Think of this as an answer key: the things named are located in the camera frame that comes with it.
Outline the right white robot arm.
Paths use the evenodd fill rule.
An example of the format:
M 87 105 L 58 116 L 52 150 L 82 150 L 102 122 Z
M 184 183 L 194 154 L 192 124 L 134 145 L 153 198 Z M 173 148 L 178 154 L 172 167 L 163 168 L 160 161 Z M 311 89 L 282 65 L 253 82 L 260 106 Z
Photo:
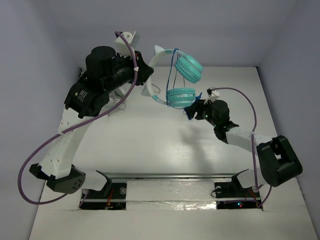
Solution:
M 188 119 L 210 123 L 220 141 L 252 153 L 253 169 L 240 173 L 230 185 L 235 196 L 243 196 L 250 186 L 278 187 L 303 172 L 303 166 L 285 136 L 263 136 L 241 128 L 231 121 L 225 101 L 197 100 L 184 110 Z

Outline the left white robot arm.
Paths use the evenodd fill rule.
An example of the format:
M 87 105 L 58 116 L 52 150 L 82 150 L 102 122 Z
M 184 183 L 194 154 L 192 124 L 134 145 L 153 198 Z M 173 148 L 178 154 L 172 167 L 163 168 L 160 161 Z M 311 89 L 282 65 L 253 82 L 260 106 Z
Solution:
M 126 101 L 125 93 L 105 109 L 111 93 L 129 83 L 145 83 L 154 70 L 148 66 L 138 50 L 124 56 L 109 46 L 97 46 L 85 59 L 86 69 L 71 86 L 64 101 L 58 133 L 50 138 L 49 150 L 40 163 L 32 164 L 29 172 L 56 193 L 70 195 L 85 182 L 86 173 L 74 164 L 76 152 L 92 122 L 112 114 Z

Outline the teal over-ear headphones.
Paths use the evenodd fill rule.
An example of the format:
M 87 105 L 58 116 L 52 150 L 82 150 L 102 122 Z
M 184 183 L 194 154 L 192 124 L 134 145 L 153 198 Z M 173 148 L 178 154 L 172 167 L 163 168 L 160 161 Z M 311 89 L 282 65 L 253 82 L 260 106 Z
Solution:
M 149 77 L 144 84 L 141 94 L 152 98 L 155 102 L 174 109 L 184 109 L 202 97 L 196 93 L 194 88 L 177 87 L 177 75 L 181 75 L 183 83 L 186 81 L 196 84 L 202 79 L 203 66 L 191 55 L 180 51 L 178 48 L 165 49 L 161 46 L 154 46 L 154 56 L 149 62 L 151 68 L 155 68 L 158 61 L 165 55 L 171 55 L 170 70 L 165 87 L 165 100 L 158 97 L 153 90 L 152 78 Z

